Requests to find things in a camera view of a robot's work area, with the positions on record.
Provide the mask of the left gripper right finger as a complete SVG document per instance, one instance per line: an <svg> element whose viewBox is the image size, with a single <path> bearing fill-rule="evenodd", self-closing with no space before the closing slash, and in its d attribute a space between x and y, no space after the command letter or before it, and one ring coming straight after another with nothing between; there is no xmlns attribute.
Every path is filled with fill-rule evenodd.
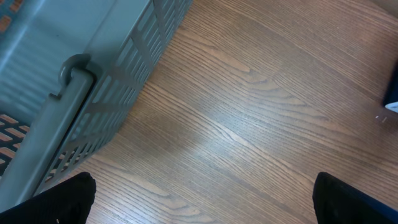
<svg viewBox="0 0 398 224"><path fill-rule="evenodd" d="M317 175L312 199L319 224L397 223L397 210L327 172Z"/></svg>

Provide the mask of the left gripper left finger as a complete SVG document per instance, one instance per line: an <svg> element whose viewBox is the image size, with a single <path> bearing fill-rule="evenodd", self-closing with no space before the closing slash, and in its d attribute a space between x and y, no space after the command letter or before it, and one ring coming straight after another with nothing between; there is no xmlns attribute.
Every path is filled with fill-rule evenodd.
<svg viewBox="0 0 398 224"><path fill-rule="evenodd" d="M95 201L96 181L81 172L1 213L1 224L85 224Z"/></svg>

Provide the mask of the white barcode scanner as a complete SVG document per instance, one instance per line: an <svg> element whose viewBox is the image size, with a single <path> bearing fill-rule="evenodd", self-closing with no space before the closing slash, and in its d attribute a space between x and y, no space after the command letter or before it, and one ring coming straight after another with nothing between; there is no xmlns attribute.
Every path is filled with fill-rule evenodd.
<svg viewBox="0 0 398 224"><path fill-rule="evenodd" d="M382 105L395 113L398 113L398 64L394 65L390 82L388 84L386 94L382 101Z"/></svg>

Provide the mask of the grey plastic mesh basket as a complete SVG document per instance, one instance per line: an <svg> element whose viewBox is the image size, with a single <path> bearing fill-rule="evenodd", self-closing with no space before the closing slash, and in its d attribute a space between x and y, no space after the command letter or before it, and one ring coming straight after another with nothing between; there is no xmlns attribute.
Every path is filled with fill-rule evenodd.
<svg viewBox="0 0 398 224"><path fill-rule="evenodd" d="M1 210L112 140L191 4L1 1Z"/></svg>

